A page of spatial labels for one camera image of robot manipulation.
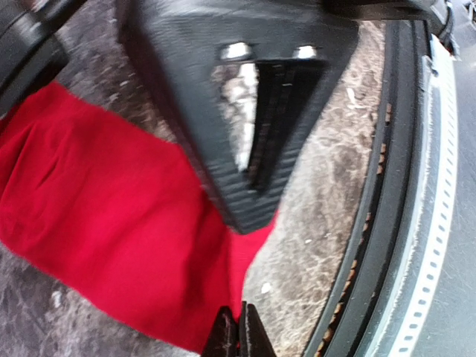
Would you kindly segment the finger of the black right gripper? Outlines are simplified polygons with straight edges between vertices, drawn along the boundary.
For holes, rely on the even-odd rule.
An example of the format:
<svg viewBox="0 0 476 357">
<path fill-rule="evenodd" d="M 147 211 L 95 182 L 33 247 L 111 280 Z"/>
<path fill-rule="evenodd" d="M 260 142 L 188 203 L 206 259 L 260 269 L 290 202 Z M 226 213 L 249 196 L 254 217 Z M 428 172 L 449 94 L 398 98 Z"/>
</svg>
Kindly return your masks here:
<svg viewBox="0 0 476 357">
<path fill-rule="evenodd" d="M 358 44 L 313 1 L 117 1 L 118 38 L 225 223 L 273 219 Z"/>
</svg>

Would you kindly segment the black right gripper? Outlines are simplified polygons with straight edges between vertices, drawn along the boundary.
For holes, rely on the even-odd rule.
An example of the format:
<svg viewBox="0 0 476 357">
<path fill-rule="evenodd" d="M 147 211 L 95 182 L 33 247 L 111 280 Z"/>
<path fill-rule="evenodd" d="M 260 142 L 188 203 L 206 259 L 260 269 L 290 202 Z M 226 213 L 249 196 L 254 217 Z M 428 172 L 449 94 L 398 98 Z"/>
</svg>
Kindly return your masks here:
<svg viewBox="0 0 476 357">
<path fill-rule="evenodd" d="M 1 114 L 55 79 L 69 58 L 56 32 L 85 4 L 47 1 L 31 10 L 22 1 L 1 2 Z"/>
</svg>

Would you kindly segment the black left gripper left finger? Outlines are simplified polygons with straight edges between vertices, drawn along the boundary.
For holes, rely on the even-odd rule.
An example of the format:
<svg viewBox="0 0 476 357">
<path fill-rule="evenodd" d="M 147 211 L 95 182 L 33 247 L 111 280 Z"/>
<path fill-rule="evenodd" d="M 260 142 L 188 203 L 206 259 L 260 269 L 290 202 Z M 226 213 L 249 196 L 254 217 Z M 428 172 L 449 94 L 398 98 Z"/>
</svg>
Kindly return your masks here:
<svg viewBox="0 0 476 357">
<path fill-rule="evenodd" d="M 237 357 L 238 324 L 229 307 L 219 309 L 201 357 Z"/>
</svg>

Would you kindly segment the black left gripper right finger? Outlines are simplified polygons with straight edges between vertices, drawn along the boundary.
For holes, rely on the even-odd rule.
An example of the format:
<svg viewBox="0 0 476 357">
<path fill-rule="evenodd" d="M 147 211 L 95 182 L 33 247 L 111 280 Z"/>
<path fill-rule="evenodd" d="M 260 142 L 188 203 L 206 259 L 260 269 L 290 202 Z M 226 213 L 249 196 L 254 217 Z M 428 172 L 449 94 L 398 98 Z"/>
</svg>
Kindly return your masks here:
<svg viewBox="0 0 476 357">
<path fill-rule="evenodd" d="M 256 306 L 245 301 L 239 318 L 238 350 L 241 357 L 275 357 Z"/>
</svg>

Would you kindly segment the red sock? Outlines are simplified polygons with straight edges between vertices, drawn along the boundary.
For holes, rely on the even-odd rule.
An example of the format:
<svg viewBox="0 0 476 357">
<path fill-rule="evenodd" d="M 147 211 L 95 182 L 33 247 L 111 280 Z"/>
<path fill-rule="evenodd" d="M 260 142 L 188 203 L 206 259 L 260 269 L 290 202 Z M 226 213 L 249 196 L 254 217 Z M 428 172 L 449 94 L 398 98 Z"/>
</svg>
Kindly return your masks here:
<svg viewBox="0 0 476 357">
<path fill-rule="evenodd" d="M 1 122 L 1 240 L 116 320 L 199 353 L 273 230 L 222 220 L 181 147 L 52 83 Z"/>
</svg>

